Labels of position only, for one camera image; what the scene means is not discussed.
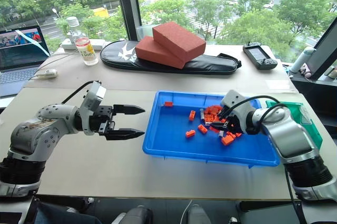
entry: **blue plastic tray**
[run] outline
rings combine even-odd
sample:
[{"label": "blue plastic tray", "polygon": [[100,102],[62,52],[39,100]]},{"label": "blue plastic tray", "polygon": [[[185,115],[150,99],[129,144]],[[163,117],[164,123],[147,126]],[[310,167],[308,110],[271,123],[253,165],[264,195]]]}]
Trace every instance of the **blue plastic tray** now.
[{"label": "blue plastic tray", "polygon": [[[262,134],[246,135],[228,146],[221,143],[218,134],[198,130],[201,124],[200,108],[220,104],[222,95],[158,91],[147,126],[143,151],[158,157],[174,157],[192,160],[247,164],[249,167],[277,166],[280,163],[268,137]],[[164,106],[172,101],[173,107]],[[261,108],[259,101],[251,104]],[[190,111],[196,111],[194,121],[189,121]],[[195,130],[195,136],[186,138],[186,131]]]}]

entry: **laptop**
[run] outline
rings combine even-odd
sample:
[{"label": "laptop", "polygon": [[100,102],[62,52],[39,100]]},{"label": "laptop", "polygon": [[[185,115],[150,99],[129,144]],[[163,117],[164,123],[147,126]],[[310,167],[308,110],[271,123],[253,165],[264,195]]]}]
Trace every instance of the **laptop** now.
[{"label": "laptop", "polygon": [[39,26],[0,31],[0,97],[16,95],[48,57]]}]

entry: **green container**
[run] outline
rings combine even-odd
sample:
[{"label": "green container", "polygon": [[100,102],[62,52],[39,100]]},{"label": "green container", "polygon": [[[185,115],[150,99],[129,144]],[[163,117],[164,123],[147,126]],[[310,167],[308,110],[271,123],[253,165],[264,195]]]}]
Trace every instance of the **green container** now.
[{"label": "green container", "polygon": [[[306,109],[302,110],[301,112],[301,107],[303,107],[303,103],[293,103],[293,102],[282,102],[285,104],[291,112],[291,115],[296,121],[296,123],[300,124],[303,126],[308,134],[311,136],[313,142],[316,144],[318,149],[321,148],[322,145],[322,137],[320,133],[318,132],[314,122],[310,119],[310,121],[307,120],[306,116],[304,116],[302,113],[305,113]],[[267,107],[271,107],[276,104],[274,101],[266,101]]]}]

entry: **street lamp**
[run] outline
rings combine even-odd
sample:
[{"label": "street lamp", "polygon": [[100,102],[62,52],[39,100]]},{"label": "street lamp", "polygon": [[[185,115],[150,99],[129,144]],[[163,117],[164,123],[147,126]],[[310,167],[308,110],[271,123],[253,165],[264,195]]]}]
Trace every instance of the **street lamp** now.
[{"label": "street lamp", "polygon": [[57,13],[57,10],[55,8],[52,8],[52,12],[55,13],[58,18],[60,18],[60,16]]}]

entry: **black case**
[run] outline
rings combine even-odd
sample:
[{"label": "black case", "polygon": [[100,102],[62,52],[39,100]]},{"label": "black case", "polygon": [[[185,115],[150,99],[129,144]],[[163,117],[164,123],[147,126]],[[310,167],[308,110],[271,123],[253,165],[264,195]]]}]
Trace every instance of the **black case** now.
[{"label": "black case", "polygon": [[104,64],[124,70],[139,70],[179,74],[229,75],[241,67],[241,61],[226,54],[217,57],[200,55],[187,62],[180,70],[174,67],[138,59],[135,53],[137,41],[117,41],[101,51]]}]

